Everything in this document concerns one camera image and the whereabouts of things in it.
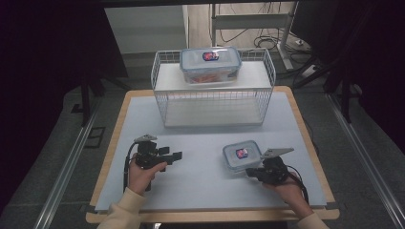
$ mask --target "plastic food container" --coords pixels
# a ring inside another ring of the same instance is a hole
[[[223,148],[223,153],[227,167],[234,173],[258,167],[262,161],[262,153],[253,140],[227,145]]]
[[[236,80],[241,66],[239,53],[233,47],[181,51],[180,67],[189,84]]]

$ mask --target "metal rail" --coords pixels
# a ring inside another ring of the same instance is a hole
[[[81,128],[80,133],[75,141],[75,145],[69,152],[68,157],[66,158],[65,163],[60,170],[59,176],[57,177],[56,182],[54,183],[53,188],[48,195],[48,199],[45,202],[38,219],[36,220],[36,223],[33,227],[34,229],[46,229],[50,227],[60,200],[65,193],[66,187],[75,169],[77,160],[80,157],[84,143],[86,142],[87,136],[89,135],[93,123],[95,122],[96,114],[101,100],[102,98],[95,97],[89,121],[84,127]]]
[[[354,127],[350,123],[348,123],[340,113],[340,105],[337,99],[330,94],[328,94],[327,97],[333,107],[334,113],[336,114],[340,125],[343,127],[345,134],[348,136],[349,141],[354,148],[354,151],[356,152],[361,164],[363,165],[367,176],[372,182],[375,191],[378,193],[385,208],[388,211],[388,214],[393,220],[394,225],[396,226],[396,228],[404,228],[405,216],[398,200],[395,198],[393,192],[391,191],[391,188],[387,185],[387,183],[384,181],[384,178],[378,172],[373,163],[373,160],[370,158],[367,149],[364,147],[363,143],[358,137]]]

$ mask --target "hand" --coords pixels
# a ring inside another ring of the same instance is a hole
[[[143,196],[145,189],[148,187],[151,180],[155,178],[155,173],[166,168],[167,163],[163,162],[155,165],[153,168],[143,170],[136,163],[135,159],[129,164],[129,184],[128,188],[134,193]]]
[[[267,189],[276,192],[280,198],[289,205],[299,219],[303,219],[313,214],[312,209],[304,200],[300,186],[291,177],[280,185],[271,185],[263,183]]]

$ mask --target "wire basket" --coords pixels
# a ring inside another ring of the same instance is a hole
[[[180,69],[180,51],[157,52],[152,88],[165,127],[261,125],[276,75],[266,49],[238,50],[235,82],[190,85]]]

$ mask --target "sleeve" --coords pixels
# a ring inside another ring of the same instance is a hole
[[[310,216],[307,216],[301,219],[298,222],[298,227],[300,229],[328,229],[329,227],[316,215],[313,213]]]
[[[144,197],[126,188],[121,200],[111,204],[107,217],[97,229],[139,228],[139,209],[144,202]]]

